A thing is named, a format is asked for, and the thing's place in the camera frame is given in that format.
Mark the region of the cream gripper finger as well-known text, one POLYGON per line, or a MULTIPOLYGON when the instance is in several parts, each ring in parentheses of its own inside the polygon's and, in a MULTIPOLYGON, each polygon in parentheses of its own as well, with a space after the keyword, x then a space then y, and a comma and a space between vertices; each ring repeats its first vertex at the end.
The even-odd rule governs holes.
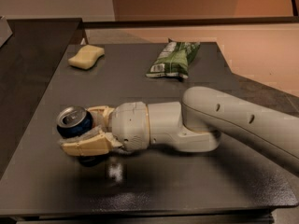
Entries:
POLYGON ((99 105, 89 107, 88 111, 93 118, 93 127, 100 126, 103 130, 110 130, 111 114, 114 111, 113 107, 107 105, 99 105))
POLYGON ((96 126, 81 136, 62 138, 60 147, 69 156, 89 157, 105 155, 115 148, 122 147, 112 133, 106 133, 96 126))

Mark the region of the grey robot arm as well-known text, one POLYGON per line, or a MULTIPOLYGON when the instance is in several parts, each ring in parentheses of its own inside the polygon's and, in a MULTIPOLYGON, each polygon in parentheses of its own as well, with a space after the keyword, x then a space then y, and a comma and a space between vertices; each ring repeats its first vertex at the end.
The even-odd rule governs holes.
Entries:
POLYGON ((208 152, 225 133, 299 172, 299 118, 207 87, 187 89, 179 102, 70 106, 56 122, 60 146, 73 157, 132 153, 157 145, 208 152))

